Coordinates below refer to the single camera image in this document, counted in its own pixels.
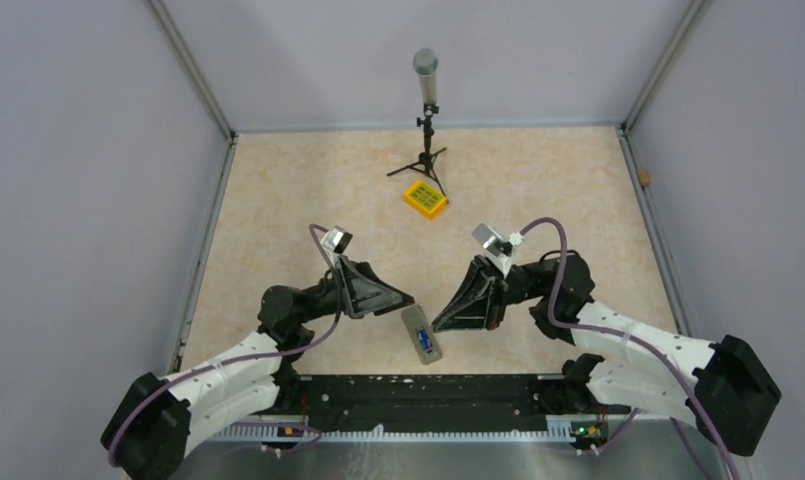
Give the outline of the white remote control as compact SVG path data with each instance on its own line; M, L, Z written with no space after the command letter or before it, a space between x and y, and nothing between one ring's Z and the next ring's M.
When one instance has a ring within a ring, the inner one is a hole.
M401 312L401 318L419 361L423 365L429 365L441 360L442 349L424 310L419 305L412 305Z

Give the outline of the blue AAA battery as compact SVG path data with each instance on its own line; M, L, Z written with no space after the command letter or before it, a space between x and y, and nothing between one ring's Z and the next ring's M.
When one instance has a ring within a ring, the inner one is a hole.
M417 337L424 355L431 356L437 353L432 336L427 329L420 329Z

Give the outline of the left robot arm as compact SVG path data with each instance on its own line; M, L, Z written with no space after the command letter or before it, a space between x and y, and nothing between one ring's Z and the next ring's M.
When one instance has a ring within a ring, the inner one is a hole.
M275 285L261 297L259 326L226 351L166 376L147 372L129 386L100 443L110 466L132 479L166 479L201 443L270 408L297 404L293 362L320 344L306 323L326 316L361 319L413 305L367 262L339 257L312 287Z

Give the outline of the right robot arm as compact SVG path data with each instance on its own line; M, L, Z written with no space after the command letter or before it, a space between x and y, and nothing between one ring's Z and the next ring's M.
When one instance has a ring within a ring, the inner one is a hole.
M594 287L575 250L550 251L507 274L477 255L431 326L494 330L509 306L533 300L538 330L584 351L562 368L572 409L635 407L720 439L733 455L753 456L782 394L752 346L733 335L712 342L634 320L594 299Z

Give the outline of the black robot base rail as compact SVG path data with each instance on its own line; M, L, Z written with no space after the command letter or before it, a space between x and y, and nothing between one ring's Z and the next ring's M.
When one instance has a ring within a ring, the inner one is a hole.
M543 432L557 417L627 414L560 375L313 375L286 386L268 414L322 432Z

